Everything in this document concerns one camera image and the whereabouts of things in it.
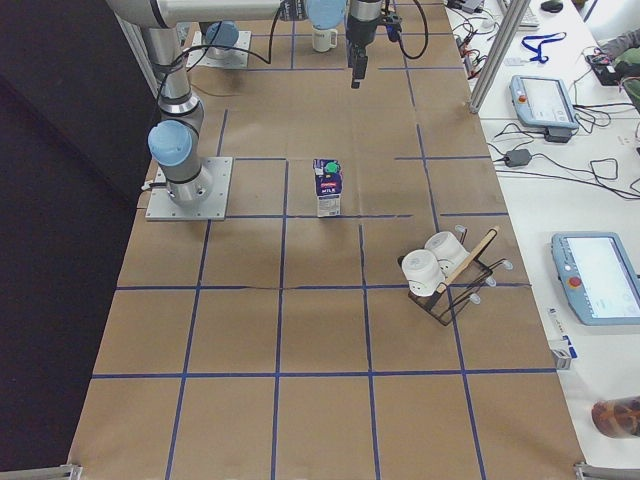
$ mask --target tablet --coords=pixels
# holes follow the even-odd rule
[[[523,125],[578,128],[569,93],[559,78],[514,75],[509,89],[516,114]]]
[[[582,323],[640,324],[640,283],[618,235],[557,233],[551,252],[569,305]]]

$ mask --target power adapter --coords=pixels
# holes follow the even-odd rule
[[[504,154],[504,164],[509,167],[524,167],[529,165],[531,161],[531,153],[526,148],[519,148],[517,150],[509,150]]]
[[[552,143],[567,143],[571,140],[571,130],[562,127],[546,127],[544,129],[544,139]]]

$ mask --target dark background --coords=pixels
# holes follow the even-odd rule
[[[0,2],[0,471],[67,461],[153,107],[106,2]]]

